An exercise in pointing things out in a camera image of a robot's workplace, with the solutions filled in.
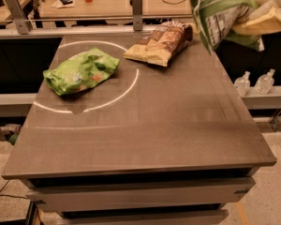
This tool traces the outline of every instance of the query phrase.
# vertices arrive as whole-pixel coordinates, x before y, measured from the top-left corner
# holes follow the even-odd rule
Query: plastic bottle
[[[243,77],[238,78],[234,82],[234,86],[241,97],[245,96],[247,90],[250,88],[250,81],[249,81],[250,72],[246,71]]]
[[[274,85],[274,69],[271,69],[267,74],[259,77],[254,87],[255,91],[259,94],[267,94]]]

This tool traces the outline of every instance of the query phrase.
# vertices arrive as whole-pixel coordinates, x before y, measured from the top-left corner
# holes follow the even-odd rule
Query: speckled floor
[[[281,122],[273,131],[268,118],[256,119],[260,130],[278,158],[273,167],[261,168],[255,175],[256,185],[237,203],[225,206],[229,216],[220,225],[281,225]],[[0,142],[0,189],[7,182],[1,172],[12,149],[9,142]],[[24,197],[27,188],[20,181],[9,181],[0,194]],[[29,201],[0,196],[0,221],[24,219]],[[40,214],[45,225],[56,224],[55,214]]]

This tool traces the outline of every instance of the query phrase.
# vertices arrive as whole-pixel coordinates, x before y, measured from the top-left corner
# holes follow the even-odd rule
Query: snack package
[[[62,96],[96,87],[114,73],[119,63],[119,58],[93,48],[43,71],[43,76],[47,85]]]
[[[259,7],[254,0],[190,0],[200,40],[211,53],[223,39],[263,49],[260,36],[238,35],[231,30],[235,23],[245,23],[248,15]]]
[[[263,35],[281,32],[281,0],[255,0],[260,7],[253,11],[248,21],[234,24],[232,29],[242,35]]]
[[[124,53],[124,58],[163,67],[193,38],[192,23],[163,22],[149,36],[144,37]]]

